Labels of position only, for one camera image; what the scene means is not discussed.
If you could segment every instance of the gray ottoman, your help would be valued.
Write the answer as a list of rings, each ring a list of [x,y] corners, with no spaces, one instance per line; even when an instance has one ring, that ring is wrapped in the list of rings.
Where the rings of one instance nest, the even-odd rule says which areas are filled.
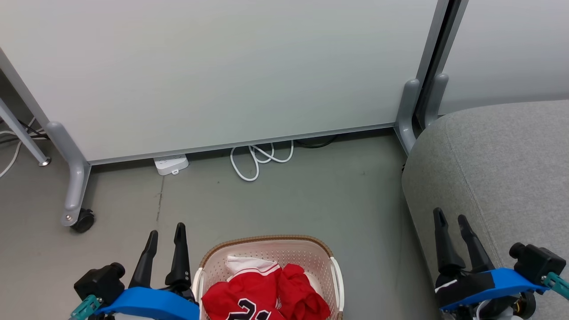
[[[448,114],[417,139],[402,184],[433,283],[438,276],[435,207],[443,209],[467,270],[460,214],[496,268],[513,267],[508,251],[516,242],[546,247],[569,260],[569,101]],[[566,318],[569,302],[561,296],[547,292],[536,298],[532,319]]]

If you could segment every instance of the white power adapter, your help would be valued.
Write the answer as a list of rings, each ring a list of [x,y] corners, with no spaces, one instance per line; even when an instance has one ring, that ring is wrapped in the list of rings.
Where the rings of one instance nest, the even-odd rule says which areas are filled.
[[[180,170],[188,167],[188,158],[185,154],[171,155],[169,157],[154,158],[154,164],[156,169],[158,169],[159,175],[173,174],[176,175],[180,173]]]

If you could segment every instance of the sofa seam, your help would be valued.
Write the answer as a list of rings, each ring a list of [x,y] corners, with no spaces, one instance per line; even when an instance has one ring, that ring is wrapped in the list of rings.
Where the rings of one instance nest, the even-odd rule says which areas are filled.
[[[447,139],[447,145],[448,145],[449,149],[451,150],[452,157],[455,160],[455,163],[456,163],[457,168],[459,169],[460,175],[462,176],[464,183],[466,183],[468,193],[469,193],[472,201],[474,201],[474,204],[475,204],[476,209],[477,209],[478,218],[482,221],[482,223],[484,223],[484,228],[486,229],[486,234],[490,238],[490,242],[492,245],[492,247],[491,247],[492,253],[494,254],[494,256],[496,256],[499,259],[500,264],[501,264],[500,266],[504,266],[504,261],[502,260],[502,257],[500,257],[500,255],[498,254],[498,250],[496,248],[496,242],[494,241],[494,237],[492,236],[492,233],[490,233],[490,228],[488,226],[488,223],[484,219],[484,214],[483,214],[482,208],[480,207],[480,204],[478,203],[478,200],[476,198],[474,191],[472,191],[472,186],[470,185],[470,183],[468,182],[468,179],[466,178],[466,175],[464,174],[464,170],[463,170],[462,165],[460,164],[460,162],[456,156],[455,149],[452,146],[451,140],[448,138],[448,132],[447,132],[448,117],[443,117],[443,118],[445,118],[444,119],[444,125],[443,125],[443,133],[444,133],[444,137]]]

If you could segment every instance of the white panel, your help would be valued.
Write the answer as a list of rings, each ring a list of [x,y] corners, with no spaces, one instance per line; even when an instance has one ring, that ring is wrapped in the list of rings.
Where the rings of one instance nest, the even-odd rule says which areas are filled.
[[[436,0],[3,0],[0,46],[89,161],[395,121]]]
[[[470,0],[444,73],[440,114],[569,99],[569,2]]]

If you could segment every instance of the teal connector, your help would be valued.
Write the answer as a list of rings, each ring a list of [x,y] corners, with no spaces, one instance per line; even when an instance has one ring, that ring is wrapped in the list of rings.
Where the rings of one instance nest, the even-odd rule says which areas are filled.
[[[569,300],[569,283],[557,274],[550,272],[543,279],[543,284],[551,290],[559,293],[563,298]]]
[[[83,302],[71,312],[71,318],[69,320],[85,320],[89,318],[90,315],[95,313],[101,306],[101,301],[97,299],[94,295],[89,295]]]

